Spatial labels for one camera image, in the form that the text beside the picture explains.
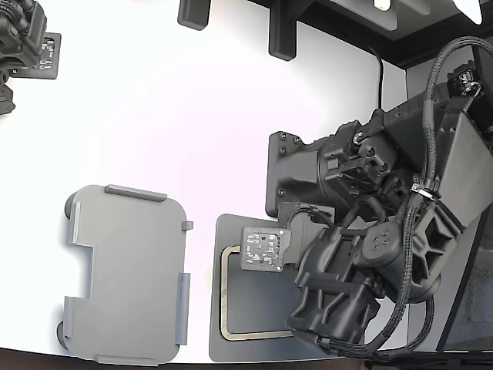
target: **black cable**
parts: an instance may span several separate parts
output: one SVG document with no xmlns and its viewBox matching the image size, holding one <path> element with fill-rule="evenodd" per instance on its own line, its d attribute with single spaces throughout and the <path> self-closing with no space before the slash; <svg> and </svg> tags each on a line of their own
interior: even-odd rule
<svg viewBox="0 0 493 370">
<path fill-rule="evenodd" d="M 320 218 L 324 219 L 325 223 L 327 224 L 328 227 L 334 227 L 334 223 L 332 220 L 321 210 L 317 210 L 314 208 L 310 207 L 301 207 L 295 210 L 287 219 L 286 222 L 286 229 L 291 230 L 291 223 L 293 222 L 293 219 L 295 216 L 298 214 L 309 214 L 311 216 L 319 216 Z"/>
<path fill-rule="evenodd" d="M 491 56 L 493 56 L 493 46 L 483 39 L 473 36 L 465 36 L 455 39 L 449 42 L 438 54 L 435 59 L 431 72 L 428 77 L 428 83 L 424 92 L 424 104 L 423 104 L 423 130 L 424 137 L 427 143 L 428 151 L 428 163 L 426 165 L 426 174 L 424 176 L 424 187 L 428 190 L 433 190 L 433 184 L 436 174 L 436 162 L 437 162 L 437 148 L 434 136 L 434 110 L 433 110 L 433 95 L 434 88 L 437 85 L 438 75 L 441 68 L 444 65 L 444 61 L 455 50 L 464 48 L 465 46 L 477 46 L 478 48 L 486 50 Z"/>
<path fill-rule="evenodd" d="M 373 198 L 373 197 L 359 197 L 352 208 L 347 212 L 346 217 L 343 219 L 342 223 L 340 224 L 341 227 L 348 228 L 354 220 L 356 220 L 356 217 L 358 217 L 361 207 L 366 204 L 368 205 L 371 210 L 375 213 L 375 215 L 378 218 L 378 222 L 386 222 L 388 221 L 387 214 L 385 213 L 385 209 L 382 207 L 381 203 Z"/>
<path fill-rule="evenodd" d="M 396 223 L 398 223 L 399 225 L 402 224 L 402 222 L 404 221 L 404 216 L 406 215 L 406 210 L 407 210 L 407 204 L 409 203 L 409 197 L 406 197 L 404 199 L 404 202 L 401 204 L 401 206 L 399 207 L 399 210 L 397 211 L 397 213 L 395 214 L 395 218 L 394 218 L 394 221 Z"/>
<path fill-rule="evenodd" d="M 382 58 L 378 55 L 377 52 L 375 52 L 375 49 L 373 49 L 371 46 L 368 46 L 369 50 L 373 53 L 374 56 L 377 57 L 378 64 L 380 65 L 380 72 L 379 72 L 379 77 L 378 77 L 378 109 L 382 109 L 382 89 L 383 89 L 383 84 L 384 84 L 384 62 L 382 61 Z"/>
<path fill-rule="evenodd" d="M 10 6 L 6 5 L 5 2 L 0 2 L 0 12 L 14 25 L 17 25 L 21 20 L 19 14 L 12 10 Z"/>
<path fill-rule="evenodd" d="M 354 343 L 349 343 L 346 341 L 340 341 L 337 339 L 329 339 L 328 349 L 335 350 L 337 354 L 353 357 L 353 358 L 364 358 L 364 359 L 374 359 L 378 358 L 381 360 L 388 360 L 391 355 L 395 355 L 399 352 L 409 352 L 411 348 L 415 349 L 420 343 L 426 338 L 428 332 L 431 329 L 431 324 L 433 322 L 434 315 L 434 302 L 430 299 L 427 302 L 427 314 L 425 318 L 425 323 L 421 329 L 420 334 L 412 341 L 409 345 L 402 348 L 396 348 L 395 350 L 389 351 L 378 351 L 378 349 L 389 339 L 389 337 L 394 333 L 395 329 L 401 322 L 407 302 L 409 300 L 409 294 L 411 291 L 411 281 L 412 281 L 412 265 L 413 265 L 413 246 L 412 237 L 414 224 L 416 221 L 416 216 L 421 208 L 421 203 L 423 197 L 420 194 L 414 193 L 409 200 L 407 215 L 404 222 L 404 232 L 403 232 L 403 246 L 404 246 L 404 272 L 402 276 L 402 285 L 399 290 L 399 295 L 392 311 L 391 318 L 385 325 L 384 329 L 380 334 L 375 337 L 367 345 L 359 345 Z"/>
<path fill-rule="evenodd" d="M 7 8 L 13 15 L 16 22 L 19 22 L 24 18 L 24 11 L 22 7 L 17 2 L 11 2 L 9 0 L 0 0 L 0 4 L 2 4 L 5 8 Z"/>
</svg>

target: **screw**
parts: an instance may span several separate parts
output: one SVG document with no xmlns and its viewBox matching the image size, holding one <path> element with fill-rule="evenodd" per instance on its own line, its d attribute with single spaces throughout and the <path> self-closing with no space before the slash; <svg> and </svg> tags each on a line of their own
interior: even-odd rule
<svg viewBox="0 0 493 370">
<path fill-rule="evenodd" d="M 375 155 L 375 148 L 370 148 L 367 151 L 367 158 L 370 158 L 371 156 L 374 156 L 374 155 Z"/>
<path fill-rule="evenodd" d="M 360 145 L 360 139 L 361 137 L 363 136 L 363 131 L 360 131 L 359 133 L 356 133 L 353 137 L 353 143 L 355 143 L 356 145 Z"/>
</svg>

